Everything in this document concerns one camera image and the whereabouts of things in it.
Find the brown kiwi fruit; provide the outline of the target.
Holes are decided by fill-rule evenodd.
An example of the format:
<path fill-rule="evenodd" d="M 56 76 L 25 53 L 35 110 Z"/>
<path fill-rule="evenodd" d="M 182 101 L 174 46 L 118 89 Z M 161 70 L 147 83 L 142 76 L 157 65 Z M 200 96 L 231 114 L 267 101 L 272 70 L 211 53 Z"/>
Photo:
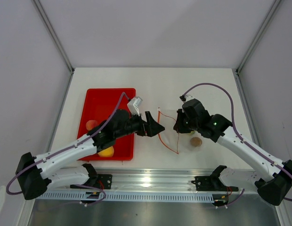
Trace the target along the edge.
<path fill-rule="evenodd" d="M 203 144 L 199 137 L 193 137 L 190 139 L 190 145 L 193 147 L 200 147 Z"/>

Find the clear zip top bag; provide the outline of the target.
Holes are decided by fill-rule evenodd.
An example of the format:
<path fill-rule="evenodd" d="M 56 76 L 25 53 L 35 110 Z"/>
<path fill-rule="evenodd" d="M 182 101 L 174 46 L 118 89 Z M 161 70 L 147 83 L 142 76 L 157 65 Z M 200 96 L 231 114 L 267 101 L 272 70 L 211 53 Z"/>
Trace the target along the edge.
<path fill-rule="evenodd" d="M 181 134 L 177 133 L 173 126 L 177 119 L 176 110 L 157 108 L 157 122 L 165 127 L 165 130 L 159 133 L 158 137 L 164 149 L 173 152 L 176 155 L 192 155 L 203 151 L 206 148 L 204 139 L 195 132 L 194 135 L 190 136 L 189 133 Z M 203 144 L 200 147 L 193 147 L 190 145 L 190 139 L 193 137 L 199 137 Z"/>

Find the orange fruit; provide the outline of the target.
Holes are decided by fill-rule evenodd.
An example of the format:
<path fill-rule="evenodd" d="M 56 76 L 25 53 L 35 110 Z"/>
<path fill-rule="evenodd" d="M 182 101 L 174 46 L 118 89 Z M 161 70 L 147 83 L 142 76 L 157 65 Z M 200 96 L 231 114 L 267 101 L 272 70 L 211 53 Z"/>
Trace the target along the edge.
<path fill-rule="evenodd" d="M 113 157 L 113 155 L 114 155 L 114 147 L 113 146 L 98 152 L 98 156 L 102 157 L 102 158 L 110 158 L 110 157 Z"/>

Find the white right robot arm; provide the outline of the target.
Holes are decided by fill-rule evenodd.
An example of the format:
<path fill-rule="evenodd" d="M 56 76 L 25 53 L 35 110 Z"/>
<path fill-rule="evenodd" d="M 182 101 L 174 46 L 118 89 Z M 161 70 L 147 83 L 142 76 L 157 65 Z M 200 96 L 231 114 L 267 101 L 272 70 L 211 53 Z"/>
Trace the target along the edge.
<path fill-rule="evenodd" d="M 280 205 L 292 187 L 292 160 L 283 161 L 264 151 L 244 138 L 233 121 L 220 114 L 209 115 L 199 100 L 188 96 L 182 101 L 173 127 L 175 131 L 181 134 L 196 131 L 232 151 L 255 170 L 254 174 L 248 174 L 219 166 L 215 169 L 217 174 L 210 178 L 211 186 L 216 190 L 225 186 L 249 189 L 269 204 Z"/>

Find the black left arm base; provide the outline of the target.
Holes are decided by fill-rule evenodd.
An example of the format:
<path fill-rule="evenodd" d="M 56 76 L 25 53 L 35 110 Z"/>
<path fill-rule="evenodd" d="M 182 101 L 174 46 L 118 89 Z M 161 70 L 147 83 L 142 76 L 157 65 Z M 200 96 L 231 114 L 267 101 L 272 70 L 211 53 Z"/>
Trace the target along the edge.
<path fill-rule="evenodd" d="M 87 172 L 88 179 L 85 183 L 80 185 L 99 188 L 102 190 L 111 189 L 113 179 L 112 174 L 98 174 L 95 168 L 89 163 L 83 164 L 82 167 Z M 79 186 L 79 183 L 75 183 L 70 185 L 70 188 L 81 188 L 81 186 Z"/>

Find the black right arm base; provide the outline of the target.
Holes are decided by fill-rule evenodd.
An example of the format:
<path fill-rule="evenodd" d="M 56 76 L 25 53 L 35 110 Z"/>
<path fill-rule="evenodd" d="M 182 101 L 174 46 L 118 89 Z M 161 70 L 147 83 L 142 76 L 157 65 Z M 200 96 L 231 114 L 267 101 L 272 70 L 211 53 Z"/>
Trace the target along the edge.
<path fill-rule="evenodd" d="M 191 183 L 195 185 L 197 191 L 226 192 L 230 188 L 230 191 L 238 192 L 238 187 L 225 186 L 219 179 L 221 172 L 226 168 L 227 166 L 219 165 L 209 176 L 195 176 Z"/>

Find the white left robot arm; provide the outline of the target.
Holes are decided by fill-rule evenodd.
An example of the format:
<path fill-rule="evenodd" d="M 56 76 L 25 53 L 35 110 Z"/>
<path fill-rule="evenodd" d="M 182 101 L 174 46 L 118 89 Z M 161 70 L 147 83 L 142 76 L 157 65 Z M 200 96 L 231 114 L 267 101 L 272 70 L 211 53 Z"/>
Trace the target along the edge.
<path fill-rule="evenodd" d="M 139 114 L 131 115 L 126 110 L 118 109 L 107 120 L 63 149 L 37 156 L 30 152 L 23 154 L 16 169 L 16 177 L 24 199 L 35 199 L 55 186 L 93 188 L 97 184 L 97 176 L 91 166 L 82 165 L 71 173 L 65 173 L 61 168 L 112 147 L 119 138 L 131 134 L 154 137 L 165 130 L 149 111 L 145 112 L 145 116 L 143 120 Z"/>

